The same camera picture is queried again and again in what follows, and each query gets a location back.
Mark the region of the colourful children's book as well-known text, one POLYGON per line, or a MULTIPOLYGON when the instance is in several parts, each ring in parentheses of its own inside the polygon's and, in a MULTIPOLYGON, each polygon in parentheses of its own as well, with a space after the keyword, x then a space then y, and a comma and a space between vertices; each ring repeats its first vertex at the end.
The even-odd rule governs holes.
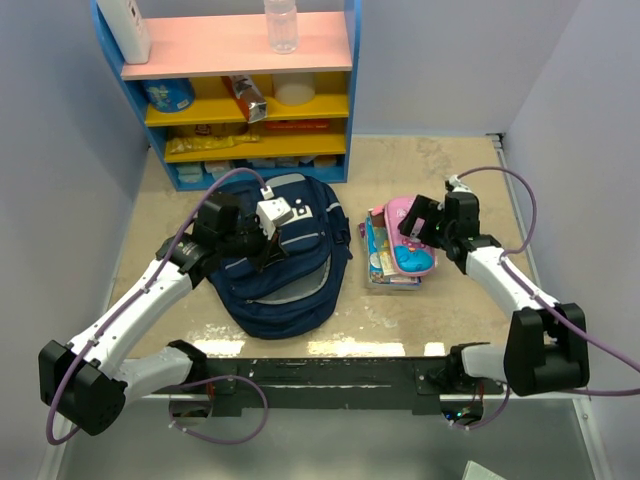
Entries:
POLYGON ((398 275, 391 255, 391 246, 387 230, 384 227, 374 227, 374 242, 376 245, 381 269, 385 277, 393 277, 398 275))

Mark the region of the blue wooden shelf unit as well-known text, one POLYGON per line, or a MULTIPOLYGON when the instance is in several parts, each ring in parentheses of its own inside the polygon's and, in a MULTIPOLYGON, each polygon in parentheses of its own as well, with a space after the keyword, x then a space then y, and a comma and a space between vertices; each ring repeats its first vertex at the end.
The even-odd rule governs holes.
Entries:
POLYGON ((360 2, 299 14, 299 45, 287 54, 271 49, 261 14, 144 18, 131 8, 151 42, 143 64, 123 57, 107 3, 90 9, 104 57, 175 189, 206 189, 235 165, 265 177, 347 180, 360 2))

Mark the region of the orange flat box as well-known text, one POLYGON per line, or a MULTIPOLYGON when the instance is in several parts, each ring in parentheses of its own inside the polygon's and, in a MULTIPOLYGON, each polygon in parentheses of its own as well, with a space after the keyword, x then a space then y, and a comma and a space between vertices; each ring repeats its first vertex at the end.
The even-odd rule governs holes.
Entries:
POLYGON ((328 119, 296 119, 265 121, 263 127, 268 131, 324 131, 330 127, 328 119))

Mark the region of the white paper corner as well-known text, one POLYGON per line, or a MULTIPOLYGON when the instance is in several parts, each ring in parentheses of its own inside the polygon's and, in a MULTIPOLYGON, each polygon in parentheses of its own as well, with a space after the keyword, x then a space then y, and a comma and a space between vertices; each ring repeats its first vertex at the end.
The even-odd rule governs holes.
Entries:
POLYGON ((474 461, 468 461, 462 480, 504 480, 504 477, 474 461))

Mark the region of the white rectangular box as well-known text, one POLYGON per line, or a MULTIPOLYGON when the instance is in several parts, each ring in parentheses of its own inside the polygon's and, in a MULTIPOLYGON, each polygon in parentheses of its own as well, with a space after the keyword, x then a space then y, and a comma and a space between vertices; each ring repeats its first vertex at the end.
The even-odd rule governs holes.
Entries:
POLYGON ((134 65, 147 63, 152 41, 137 2, 135 0, 97 0, 96 3, 124 60, 134 65))

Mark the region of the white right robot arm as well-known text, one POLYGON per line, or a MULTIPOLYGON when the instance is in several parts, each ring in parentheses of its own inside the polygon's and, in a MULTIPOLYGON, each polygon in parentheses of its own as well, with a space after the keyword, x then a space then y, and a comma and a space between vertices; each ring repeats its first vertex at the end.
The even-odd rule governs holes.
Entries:
POLYGON ((480 285, 509 319, 504 346, 471 343, 452 348, 448 386, 469 392, 481 378, 506 383, 519 396, 584 387, 590 379, 586 320, 575 303, 540 291, 507 258, 497 239, 480 231, 479 200, 449 192, 443 201, 418 195, 399 224, 403 235, 440 249, 480 285))

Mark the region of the orange snack bag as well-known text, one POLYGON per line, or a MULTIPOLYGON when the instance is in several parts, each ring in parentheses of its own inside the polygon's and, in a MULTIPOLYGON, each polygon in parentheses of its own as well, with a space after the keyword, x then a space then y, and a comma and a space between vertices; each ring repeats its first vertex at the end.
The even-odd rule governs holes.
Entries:
POLYGON ((235 100, 248 124, 254 124, 267 119, 268 106, 266 99, 251 76, 223 76, 222 82, 235 100))

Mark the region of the yellow snack packet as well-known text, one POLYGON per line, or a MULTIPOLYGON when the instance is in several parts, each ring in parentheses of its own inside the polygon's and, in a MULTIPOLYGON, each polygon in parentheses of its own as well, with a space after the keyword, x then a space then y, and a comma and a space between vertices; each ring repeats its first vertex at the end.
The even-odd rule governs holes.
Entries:
POLYGON ((175 137, 167 142, 166 150, 169 154, 181 155, 229 149, 243 144, 258 143, 260 140, 259 134, 252 133, 230 136, 175 137))

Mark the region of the navy blue student backpack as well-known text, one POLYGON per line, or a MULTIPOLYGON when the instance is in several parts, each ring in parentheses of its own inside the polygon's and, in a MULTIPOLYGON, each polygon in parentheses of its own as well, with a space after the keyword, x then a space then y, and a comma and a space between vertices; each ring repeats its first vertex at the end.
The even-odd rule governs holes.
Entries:
POLYGON ((224 259, 208 276, 232 319, 249 336, 276 340, 309 332, 333 314, 350 252, 350 226, 326 183, 300 173, 268 179, 297 217, 282 227, 284 257, 257 271, 224 259))

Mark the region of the pink cartoon pencil case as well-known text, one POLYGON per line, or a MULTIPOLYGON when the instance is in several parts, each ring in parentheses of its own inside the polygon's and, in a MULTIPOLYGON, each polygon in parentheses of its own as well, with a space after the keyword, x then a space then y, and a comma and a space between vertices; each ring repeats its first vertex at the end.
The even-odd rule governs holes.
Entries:
POLYGON ((414 197, 409 196, 391 199, 384 206, 384 221, 395 270, 405 276, 423 277, 437 266, 434 249, 418 240, 424 220, 418 218, 408 236, 400 232, 400 223, 409 213, 413 202, 414 197))

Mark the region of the white round container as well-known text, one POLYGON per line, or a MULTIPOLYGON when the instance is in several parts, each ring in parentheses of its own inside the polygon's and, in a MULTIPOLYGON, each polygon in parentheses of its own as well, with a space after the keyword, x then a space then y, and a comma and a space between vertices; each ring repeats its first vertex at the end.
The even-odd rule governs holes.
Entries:
POLYGON ((309 103, 316 94, 313 72, 274 74, 272 84, 275 99, 286 106, 309 103))

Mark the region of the blue round tin can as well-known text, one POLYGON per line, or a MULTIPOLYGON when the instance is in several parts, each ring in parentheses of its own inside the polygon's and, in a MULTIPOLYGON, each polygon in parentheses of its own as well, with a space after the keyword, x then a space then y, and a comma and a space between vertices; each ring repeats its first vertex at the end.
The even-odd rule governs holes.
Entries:
POLYGON ((195 90, 187 78, 142 80, 141 84, 152 107, 161 113, 178 113, 195 101, 195 90))

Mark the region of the clear plastic water bottle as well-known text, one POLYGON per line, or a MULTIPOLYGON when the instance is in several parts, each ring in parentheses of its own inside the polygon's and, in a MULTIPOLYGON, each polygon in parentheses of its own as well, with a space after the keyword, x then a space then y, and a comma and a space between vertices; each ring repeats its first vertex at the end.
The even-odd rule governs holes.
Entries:
POLYGON ((267 36, 271 49, 289 54, 299 46, 295 0, 264 0, 267 36))

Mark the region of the blue children's book underneath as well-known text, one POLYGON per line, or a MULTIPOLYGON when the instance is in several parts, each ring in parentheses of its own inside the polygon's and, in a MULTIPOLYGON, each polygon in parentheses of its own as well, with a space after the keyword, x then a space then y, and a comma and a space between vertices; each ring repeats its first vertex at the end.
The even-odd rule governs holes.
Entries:
POLYGON ((374 227, 385 227, 384 220, 380 220, 372 212, 369 212, 365 220, 359 224, 359 232, 363 241, 367 258, 367 276, 370 288, 386 290, 417 290, 421 286, 421 280, 398 272, 393 277, 383 275, 376 245, 374 242, 374 227))

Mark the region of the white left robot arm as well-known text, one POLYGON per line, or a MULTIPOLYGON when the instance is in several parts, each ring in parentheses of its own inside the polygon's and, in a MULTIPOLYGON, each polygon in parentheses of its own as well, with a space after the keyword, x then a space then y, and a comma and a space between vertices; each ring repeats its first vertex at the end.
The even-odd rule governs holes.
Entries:
POLYGON ((177 233, 157 251, 142 277, 99 320, 65 344, 47 343, 38 355, 40 396, 49 412, 95 436, 124 407, 166 387, 196 392, 206 383, 204 352, 183 340, 139 359, 127 356, 175 303, 191 293, 222 261, 246 259, 262 267, 280 251, 280 234, 295 211, 264 187, 256 206, 244 211, 236 195, 213 192, 201 199, 177 233))

